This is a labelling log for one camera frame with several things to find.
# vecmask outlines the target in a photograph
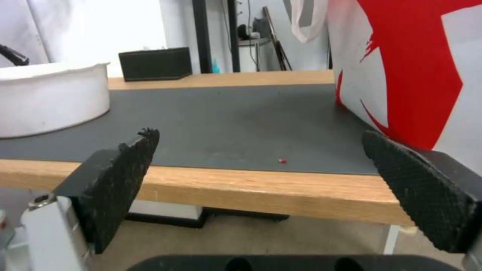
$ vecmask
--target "metal stand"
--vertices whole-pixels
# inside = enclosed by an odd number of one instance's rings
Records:
[[[238,20],[236,14],[236,0],[228,1],[228,17],[229,17],[229,40],[231,42],[231,60],[233,63],[233,72],[240,72],[240,49],[238,46],[237,27]]]
[[[395,244],[397,243],[398,233],[400,232],[400,226],[390,225],[388,227],[387,238],[383,247],[383,255],[392,255],[395,250]]]
[[[211,46],[209,44],[206,0],[192,0],[192,10],[194,12],[194,26],[196,27],[201,73],[211,73],[213,68],[211,63]]]

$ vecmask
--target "black pole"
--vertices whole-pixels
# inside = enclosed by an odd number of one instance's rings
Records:
[[[229,17],[229,40],[231,42],[231,58],[233,63],[233,72],[240,72],[241,71],[240,49],[238,46],[238,35],[237,35],[238,15],[236,14],[236,0],[227,0],[227,1],[228,1],[228,17]]]
[[[211,73],[211,46],[209,45],[208,17],[206,13],[206,0],[192,0],[194,11],[194,26],[198,41],[199,66],[201,73]]]

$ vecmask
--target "wooden table edge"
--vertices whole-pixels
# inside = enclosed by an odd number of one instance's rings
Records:
[[[110,90],[305,85],[333,84],[334,82],[332,70],[208,73],[194,74],[179,80],[170,81],[124,82],[123,78],[108,79]]]
[[[52,190],[79,164],[0,160],[0,186]],[[313,189],[316,187],[319,188],[319,193]],[[342,193],[337,195],[336,191],[329,191],[334,189]],[[377,197],[370,198],[371,196],[367,195],[370,191]],[[359,175],[151,166],[137,199],[296,216],[413,225],[379,176],[367,178]]]

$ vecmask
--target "black handle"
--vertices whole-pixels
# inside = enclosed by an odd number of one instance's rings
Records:
[[[10,60],[15,66],[27,66],[30,62],[28,57],[2,44],[0,44],[0,54]]]

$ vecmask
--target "black textured gripper pad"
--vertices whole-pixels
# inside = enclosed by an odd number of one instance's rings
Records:
[[[159,131],[144,129],[130,143],[96,151],[57,188],[69,197],[88,243],[102,253],[127,215],[159,142]]]
[[[377,132],[366,131],[362,143],[404,211],[433,245],[467,252],[481,227],[480,176],[446,154],[415,152]]]

